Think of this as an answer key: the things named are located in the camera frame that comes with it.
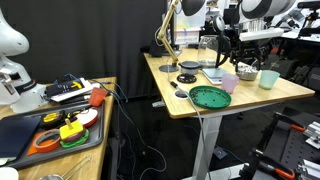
tray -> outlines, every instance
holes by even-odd
[[[222,109],[230,105],[231,96],[212,86],[196,86],[189,91],[193,103],[205,109]]]
[[[66,113],[69,113],[69,112],[73,112],[75,110],[79,110],[79,109],[82,109],[82,108],[85,108],[88,106],[90,106],[88,104],[88,102],[73,103],[73,104],[68,104],[68,105],[62,105],[59,107],[18,114],[18,115],[14,115],[14,116],[36,117],[36,116],[41,116],[43,114],[47,114],[47,113],[54,112],[57,110],[65,110]],[[90,135],[84,144],[76,146],[74,148],[70,148],[70,149],[64,149],[63,147],[60,146],[59,148],[57,148],[53,151],[50,151],[50,152],[36,153],[36,154],[30,155],[30,156],[27,156],[26,154],[27,154],[29,147],[31,145],[31,142],[30,142],[29,145],[27,146],[27,148],[21,154],[21,156],[18,157],[18,159],[11,161],[11,162],[8,162],[3,166],[21,169],[21,168],[25,168],[27,166],[36,165],[37,163],[47,161],[49,159],[64,156],[66,154],[77,152],[77,151],[87,149],[87,148],[90,148],[90,147],[93,147],[93,146],[100,144],[103,140],[103,134],[104,134],[104,119],[103,119],[104,118],[104,106],[105,106],[105,102],[103,101],[102,105],[97,107],[98,120],[92,126],[90,126],[88,128]],[[42,130],[40,128],[37,130],[37,132],[42,132],[42,131],[44,131],[44,130]]]

green object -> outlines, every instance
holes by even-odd
[[[88,137],[89,137],[89,130],[87,129],[86,133],[84,134],[84,136],[82,136],[77,141],[74,141],[74,142],[63,142],[63,141],[60,141],[60,144],[61,144],[62,147],[66,148],[66,149],[73,148],[73,147],[76,147],[76,146],[79,146],[79,145],[85,143],[87,141]]]
[[[196,86],[189,91],[193,103],[205,109],[222,109],[230,105],[231,96],[212,86]]]

light green cup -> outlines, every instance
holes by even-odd
[[[276,71],[263,70],[261,72],[259,87],[262,89],[272,89],[279,76],[280,73]]]

standing desk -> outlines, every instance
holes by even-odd
[[[197,53],[198,51],[196,49],[183,49],[182,53],[178,57],[179,61],[195,61],[197,59]],[[167,56],[155,58],[147,53],[144,54],[144,56],[158,86],[162,99],[166,104],[169,115],[173,119],[192,117],[196,116],[197,114],[188,100],[174,96],[176,89],[170,85],[168,79],[176,82],[181,89],[186,91],[189,91],[193,87],[199,85],[215,86],[218,88],[221,87],[220,85],[212,85],[210,81],[202,74],[202,72],[199,72],[195,75],[197,78],[195,83],[180,83],[176,80],[177,76],[181,74],[180,71],[168,74],[159,70],[159,67],[166,64],[167,61],[168,63],[171,63],[171,58]],[[220,68],[227,70],[231,74],[235,74],[234,67],[229,63],[229,61],[220,66]],[[273,103],[314,95],[314,91],[282,78],[277,80],[272,90],[264,90],[258,87],[259,80],[260,74],[258,74],[255,81],[240,80],[235,88],[234,93],[231,94],[231,104],[224,109],[208,110],[198,107],[201,117],[204,119],[202,131],[204,133],[204,142],[206,143],[207,151],[204,150],[203,141],[200,136],[192,179],[204,180],[206,178],[208,171],[208,165],[206,163],[211,160],[219,133],[221,119],[224,115],[234,114],[237,112],[267,106]]]
[[[115,77],[95,79],[99,82],[116,82]],[[107,89],[115,90],[114,84],[104,85]],[[19,170],[19,180],[36,180],[42,176],[48,174],[59,174],[62,175],[70,170],[74,165],[84,159],[86,156],[91,155],[92,160],[83,169],[77,172],[73,179],[78,180],[97,180],[100,179],[101,170],[103,166],[104,154],[107,145],[109,127],[111,122],[111,113],[113,108],[113,96],[105,98],[105,109],[104,109],[104,137],[103,141],[92,148],[78,151],[73,154],[67,154],[65,156],[45,161],[40,164]],[[58,106],[58,103],[50,102],[49,104],[42,106],[40,109],[46,109],[54,106]],[[0,119],[6,116],[13,115],[14,112],[9,106],[0,106]]]

desk leg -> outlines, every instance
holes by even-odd
[[[194,163],[192,179],[204,180],[207,176],[208,166],[210,164],[212,153],[216,145],[216,141],[219,134],[219,127],[222,116],[216,116],[211,118],[205,118],[203,121],[203,134],[206,149],[203,146],[202,132],[199,136],[198,149],[196,160]]]

